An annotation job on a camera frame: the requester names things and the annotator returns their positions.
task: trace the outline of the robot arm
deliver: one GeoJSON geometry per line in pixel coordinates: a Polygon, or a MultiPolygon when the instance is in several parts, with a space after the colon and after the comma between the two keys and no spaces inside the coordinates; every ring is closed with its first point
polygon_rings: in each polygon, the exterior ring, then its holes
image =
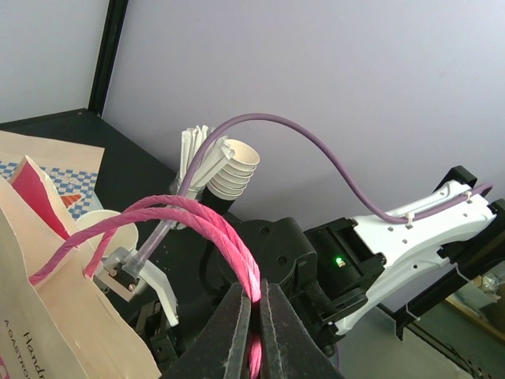
{"type": "Polygon", "coordinates": [[[483,231],[496,217],[480,195],[448,210],[416,221],[415,213],[439,205],[470,190],[451,181],[431,196],[389,212],[392,216],[413,215],[411,225],[390,225],[377,216],[355,217],[354,231],[373,253],[385,257],[384,271],[368,289],[368,302],[359,310],[336,321],[338,334],[346,334],[374,306],[408,282],[450,264],[437,253],[442,245],[466,241],[483,231]]]}

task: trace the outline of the gray wall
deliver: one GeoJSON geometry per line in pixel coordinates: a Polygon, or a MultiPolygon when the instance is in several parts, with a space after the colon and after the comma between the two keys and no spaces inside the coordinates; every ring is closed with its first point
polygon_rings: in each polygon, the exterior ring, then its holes
{"type": "Polygon", "coordinates": [[[0,122],[88,106],[108,3],[0,1],[0,122]]]}
{"type": "MultiPolygon", "coordinates": [[[[503,197],[504,41],[498,0],[130,2],[104,118],[176,168],[184,128],[270,112],[323,138],[383,208],[457,164],[503,197]]],[[[296,133],[231,135],[262,157],[238,216],[368,213],[296,133]]]]}

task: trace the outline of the blue checkered paper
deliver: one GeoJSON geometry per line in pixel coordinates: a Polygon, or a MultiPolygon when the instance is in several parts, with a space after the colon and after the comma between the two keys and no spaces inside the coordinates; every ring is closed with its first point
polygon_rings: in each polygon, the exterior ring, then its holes
{"type": "MultiPolygon", "coordinates": [[[[0,175],[9,180],[17,169],[17,163],[0,160],[0,175]]],[[[80,194],[82,198],[69,208],[72,217],[77,220],[85,214],[92,201],[98,173],[65,170],[57,167],[41,167],[53,181],[60,196],[80,194]]]]}

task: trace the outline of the pink rope handle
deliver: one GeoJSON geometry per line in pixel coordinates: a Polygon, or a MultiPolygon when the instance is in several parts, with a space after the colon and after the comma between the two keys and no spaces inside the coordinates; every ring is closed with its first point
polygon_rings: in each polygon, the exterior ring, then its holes
{"type": "Polygon", "coordinates": [[[238,280],[243,286],[245,293],[253,302],[258,302],[261,297],[260,281],[247,261],[238,251],[235,244],[220,231],[215,225],[203,218],[189,212],[173,208],[144,208],[123,213],[118,216],[100,221],[96,225],[71,235],[60,247],[51,259],[35,274],[30,276],[30,283],[36,285],[53,272],[69,251],[88,239],[95,237],[110,229],[117,229],[128,223],[148,221],[153,219],[174,220],[187,225],[210,239],[218,247],[224,258],[237,274],[238,280]]]}
{"type": "MultiPolygon", "coordinates": [[[[136,203],[130,205],[123,213],[131,212],[133,210],[142,209],[146,207],[150,207],[152,205],[164,204],[171,205],[179,208],[183,208],[192,214],[207,220],[214,225],[216,225],[229,239],[233,244],[238,248],[241,255],[246,259],[248,266],[252,268],[254,275],[260,280],[260,269],[257,263],[254,261],[253,256],[249,252],[249,249],[238,236],[235,229],[232,228],[231,225],[218,213],[214,212],[214,210],[206,207],[205,205],[200,204],[198,201],[187,199],[182,196],[174,196],[174,195],[155,195],[150,197],[145,197],[137,201],[136,203]]],[[[114,236],[116,230],[110,230],[106,232],[100,244],[96,248],[95,254],[93,254],[93,258],[90,260],[89,264],[84,269],[84,274],[88,277],[93,277],[96,269],[99,267],[100,262],[102,261],[103,255],[105,254],[105,250],[109,245],[110,240],[114,236]]]]}

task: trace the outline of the black metal bracket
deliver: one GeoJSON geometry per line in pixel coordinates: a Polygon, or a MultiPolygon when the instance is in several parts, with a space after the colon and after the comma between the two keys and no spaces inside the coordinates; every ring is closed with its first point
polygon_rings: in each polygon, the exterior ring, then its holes
{"type": "Polygon", "coordinates": [[[102,116],[128,0],[110,0],[88,110],[102,116]]]}

